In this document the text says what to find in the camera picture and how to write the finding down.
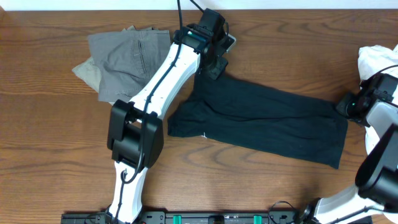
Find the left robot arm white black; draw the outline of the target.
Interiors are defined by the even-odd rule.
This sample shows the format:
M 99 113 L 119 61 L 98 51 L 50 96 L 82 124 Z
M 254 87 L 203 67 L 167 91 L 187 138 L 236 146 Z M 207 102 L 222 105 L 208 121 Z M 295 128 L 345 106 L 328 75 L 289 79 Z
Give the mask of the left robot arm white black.
M 216 80 L 228 64 L 223 54 L 235 43 L 225 18 L 206 8 L 199 23 L 175 31 L 165 61 L 148 84 L 129 102 L 114 103 L 107 147 L 116 169 L 116 186 L 105 213 L 106 223 L 138 219 L 147 170 L 164 146 L 163 119 L 171 102 L 195 73 Z

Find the dark teal t-shirt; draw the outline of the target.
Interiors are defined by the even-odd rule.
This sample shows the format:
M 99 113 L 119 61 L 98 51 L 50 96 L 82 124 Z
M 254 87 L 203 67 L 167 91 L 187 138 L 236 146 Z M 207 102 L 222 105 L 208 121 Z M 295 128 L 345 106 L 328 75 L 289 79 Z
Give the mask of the dark teal t-shirt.
M 284 157 L 340 166 L 347 120 L 334 103 L 222 74 L 196 75 L 193 91 L 168 118 L 168 135 L 203 136 Z

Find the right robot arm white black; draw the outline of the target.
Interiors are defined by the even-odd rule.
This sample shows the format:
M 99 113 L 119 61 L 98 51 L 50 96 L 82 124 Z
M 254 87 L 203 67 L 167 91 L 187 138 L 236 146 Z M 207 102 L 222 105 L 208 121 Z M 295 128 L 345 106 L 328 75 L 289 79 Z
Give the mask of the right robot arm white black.
M 348 93 L 336 109 L 345 118 L 373 128 L 378 142 L 360 165 L 355 183 L 320 198 L 297 214 L 295 223 L 371 223 L 373 215 L 397 214 L 397 78 L 377 72 Z

